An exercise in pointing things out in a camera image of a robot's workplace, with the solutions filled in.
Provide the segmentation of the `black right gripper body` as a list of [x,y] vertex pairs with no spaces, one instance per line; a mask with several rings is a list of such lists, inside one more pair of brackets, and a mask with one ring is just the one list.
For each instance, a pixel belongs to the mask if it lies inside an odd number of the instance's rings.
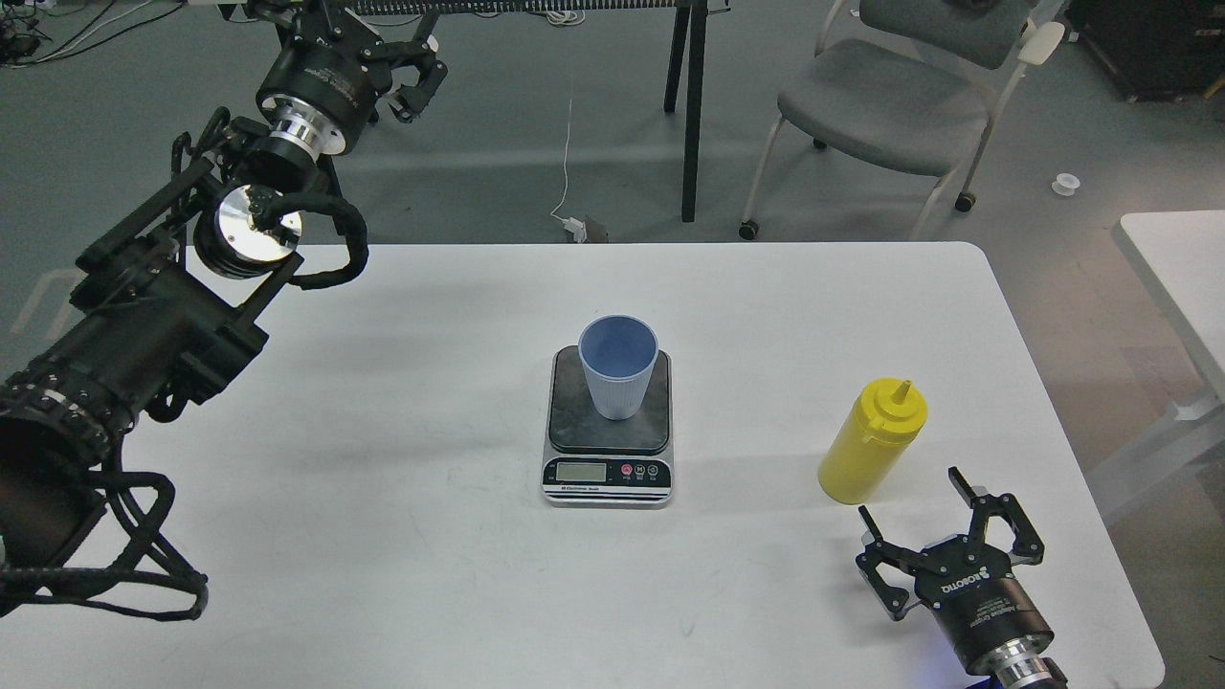
[[986,546],[968,560],[967,546],[951,536],[924,548],[935,571],[915,575],[915,593],[968,676],[996,676],[1007,656],[1042,653],[1055,634],[1016,580],[1009,555]]

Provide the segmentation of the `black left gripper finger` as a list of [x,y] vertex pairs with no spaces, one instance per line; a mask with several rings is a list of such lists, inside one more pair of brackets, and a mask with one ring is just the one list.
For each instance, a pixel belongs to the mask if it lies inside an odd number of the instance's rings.
[[[420,18],[410,40],[387,42],[376,36],[363,48],[363,67],[372,91],[399,123],[415,123],[448,75],[432,37],[436,23],[436,18]],[[408,67],[415,70],[417,80],[394,86],[394,71]]]
[[348,42],[343,1],[245,1],[247,18],[276,26],[278,47],[292,44],[343,45]]

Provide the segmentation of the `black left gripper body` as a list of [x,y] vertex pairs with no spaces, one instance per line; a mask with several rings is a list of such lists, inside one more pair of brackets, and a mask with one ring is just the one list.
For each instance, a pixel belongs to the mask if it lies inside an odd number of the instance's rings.
[[390,66],[365,61],[383,44],[379,33],[292,36],[258,87],[258,110],[271,135],[309,156],[347,154],[390,91]]

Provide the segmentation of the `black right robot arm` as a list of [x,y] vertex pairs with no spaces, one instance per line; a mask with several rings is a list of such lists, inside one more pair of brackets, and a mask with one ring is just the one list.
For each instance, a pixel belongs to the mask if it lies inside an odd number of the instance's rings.
[[947,476],[970,510],[967,532],[913,550],[884,541],[861,505],[866,531],[858,571],[893,622],[916,607],[931,611],[979,688],[1066,688],[1067,676],[1045,655],[1054,628],[1013,571],[1044,560],[1036,528],[1013,494],[971,487],[957,467]]

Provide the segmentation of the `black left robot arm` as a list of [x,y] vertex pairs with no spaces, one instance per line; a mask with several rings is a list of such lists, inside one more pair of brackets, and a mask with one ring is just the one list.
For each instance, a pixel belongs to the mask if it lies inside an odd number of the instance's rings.
[[432,40],[445,6],[420,1],[249,1],[281,51],[256,96],[262,121],[216,109],[172,143],[172,177],[78,255],[83,314],[2,384],[2,612],[103,601],[119,585],[187,593],[209,581],[163,535],[175,489],[123,468],[140,417],[175,421],[261,353],[256,319],[281,288],[320,291],[368,266],[368,222],[341,191],[379,101],[415,121],[447,76]]

